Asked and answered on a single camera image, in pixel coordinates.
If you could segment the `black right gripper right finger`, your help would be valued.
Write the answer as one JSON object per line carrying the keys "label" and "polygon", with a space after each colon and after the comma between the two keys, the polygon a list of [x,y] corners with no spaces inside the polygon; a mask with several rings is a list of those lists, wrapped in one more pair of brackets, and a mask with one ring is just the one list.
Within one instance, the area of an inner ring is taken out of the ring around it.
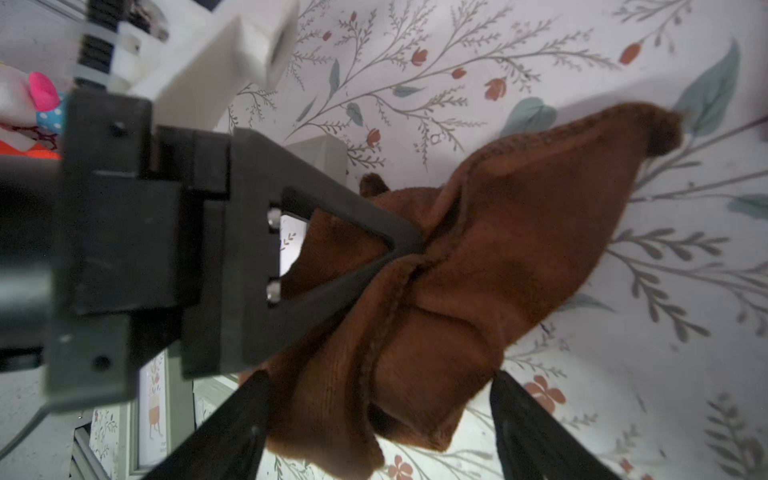
{"label": "black right gripper right finger", "polygon": [[506,480],[618,480],[513,377],[498,371],[490,407]]}

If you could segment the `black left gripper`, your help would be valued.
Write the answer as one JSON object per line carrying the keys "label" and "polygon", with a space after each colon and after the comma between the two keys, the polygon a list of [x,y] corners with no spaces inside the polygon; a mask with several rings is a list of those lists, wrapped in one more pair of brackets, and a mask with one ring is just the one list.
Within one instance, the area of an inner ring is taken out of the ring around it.
{"label": "black left gripper", "polygon": [[[322,215],[281,266],[281,221]],[[1,369],[44,367],[56,413],[134,398],[180,335],[188,379],[257,366],[422,251],[409,221],[251,130],[159,126],[145,99],[79,89],[59,159],[1,159]]]}

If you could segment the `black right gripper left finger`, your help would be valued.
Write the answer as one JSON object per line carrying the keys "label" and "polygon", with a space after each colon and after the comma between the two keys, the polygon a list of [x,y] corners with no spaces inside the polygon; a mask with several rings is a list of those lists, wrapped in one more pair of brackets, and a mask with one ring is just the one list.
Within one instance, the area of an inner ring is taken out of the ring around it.
{"label": "black right gripper left finger", "polygon": [[254,479],[265,448],[270,382],[253,373],[147,479]]}

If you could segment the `brown cloth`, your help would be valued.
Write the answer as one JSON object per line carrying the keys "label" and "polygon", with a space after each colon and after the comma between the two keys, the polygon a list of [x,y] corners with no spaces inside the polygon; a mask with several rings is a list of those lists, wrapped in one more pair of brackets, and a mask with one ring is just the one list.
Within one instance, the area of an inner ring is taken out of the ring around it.
{"label": "brown cloth", "polygon": [[266,363],[267,448],[341,479],[384,465],[380,438],[447,449],[507,347],[595,269],[642,162],[681,141],[678,113],[625,103],[495,140],[438,188],[364,176],[362,197],[414,224],[424,250],[385,266],[336,329]]}

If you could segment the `green picture frame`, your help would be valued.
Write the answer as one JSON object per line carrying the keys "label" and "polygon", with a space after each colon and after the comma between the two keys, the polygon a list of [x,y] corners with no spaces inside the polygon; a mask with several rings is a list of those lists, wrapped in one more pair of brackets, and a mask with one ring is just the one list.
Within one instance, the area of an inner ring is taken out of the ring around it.
{"label": "green picture frame", "polygon": [[193,383],[174,346],[139,371],[138,397],[97,408],[74,431],[71,479],[141,479],[195,430]]}

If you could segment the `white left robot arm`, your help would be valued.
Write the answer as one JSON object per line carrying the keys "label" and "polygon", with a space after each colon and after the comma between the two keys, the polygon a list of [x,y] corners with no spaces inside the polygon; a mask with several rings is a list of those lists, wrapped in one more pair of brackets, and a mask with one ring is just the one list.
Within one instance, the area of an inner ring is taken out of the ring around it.
{"label": "white left robot arm", "polygon": [[[1,368],[44,367],[46,408],[134,399],[172,343],[195,379],[255,366],[353,303],[419,230],[253,130],[216,125],[274,87],[294,1],[91,1],[58,158],[1,159]],[[283,217],[325,211],[386,252],[295,299]]]}

